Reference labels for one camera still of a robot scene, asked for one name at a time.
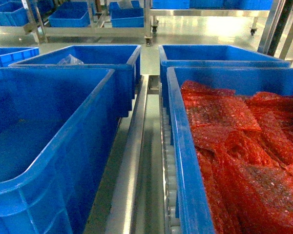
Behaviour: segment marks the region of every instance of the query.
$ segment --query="floor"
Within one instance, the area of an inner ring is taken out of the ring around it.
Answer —
[[[259,19],[258,31],[254,37],[250,35],[252,18],[220,18],[220,17],[159,17],[157,36],[153,46],[146,47],[145,40],[123,38],[53,38],[51,42],[39,45],[40,53],[47,53],[72,44],[141,44],[142,74],[159,74],[158,45],[160,44],[230,44],[253,51],[257,50],[265,19]],[[276,56],[280,54],[282,44],[289,30],[287,25]],[[0,36],[0,46],[37,46],[31,35],[26,37]],[[161,138],[159,125],[159,101],[157,95],[149,95],[146,111],[144,141],[144,185],[140,189],[138,201],[138,225],[136,233],[163,233],[162,181],[161,181]],[[116,143],[108,161],[105,175],[97,193],[94,208],[91,212],[85,234],[101,234],[105,230],[105,222],[110,209],[110,201],[122,161],[122,152],[126,143],[126,135],[130,117],[122,121]]]

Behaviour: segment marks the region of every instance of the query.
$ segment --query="empty blue crate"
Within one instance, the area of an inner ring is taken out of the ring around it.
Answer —
[[[7,2],[0,5],[0,26],[24,26],[28,18],[22,3]]]
[[[114,70],[0,68],[0,234],[82,234],[119,121]]]
[[[289,67],[284,60],[230,45],[163,45],[160,51],[160,73],[164,106],[168,106],[167,68],[198,67]]]
[[[234,89],[237,95],[251,96],[260,91],[293,95],[293,69],[171,67],[167,78],[182,233],[214,234],[180,88],[186,80],[193,80],[212,88]]]
[[[84,10],[57,10],[49,16],[51,27],[87,27],[90,24],[89,12]]]
[[[114,28],[143,28],[144,12],[139,1],[131,2],[133,8],[121,9],[118,2],[109,4],[112,26]]]
[[[39,55],[39,49],[34,47],[0,48],[0,67]]]
[[[190,0],[190,7],[221,9],[224,7],[224,0]]]
[[[73,67],[99,67],[115,69],[118,90],[125,97],[118,106],[121,117],[127,117],[132,110],[132,99],[135,94],[135,83],[140,81],[140,45],[81,45],[69,46],[32,59],[17,62],[11,66],[18,67],[67,67],[58,63],[69,55],[81,60],[84,65]]]
[[[190,0],[153,0],[153,9],[189,9]]]

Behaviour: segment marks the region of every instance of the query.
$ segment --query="metal shelf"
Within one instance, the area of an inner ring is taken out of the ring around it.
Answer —
[[[151,16],[221,16],[221,17],[268,17],[269,11],[247,10],[154,10],[150,9]]]

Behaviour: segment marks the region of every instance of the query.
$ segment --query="caster wheel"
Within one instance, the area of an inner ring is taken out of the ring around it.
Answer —
[[[151,46],[151,45],[152,45],[151,39],[146,39],[146,46]]]
[[[152,33],[157,33],[157,26],[152,27]]]
[[[256,31],[257,31],[257,28],[252,28],[251,29],[251,35],[254,36],[254,34],[256,33]]]

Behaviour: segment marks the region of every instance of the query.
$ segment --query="clear plastic bag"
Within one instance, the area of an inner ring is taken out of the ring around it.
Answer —
[[[83,61],[69,54],[67,57],[63,58],[58,62],[58,65],[82,65]]]
[[[119,8],[121,9],[133,8],[131,0],[110,0],[109,2],[117,2],[119,5]]]

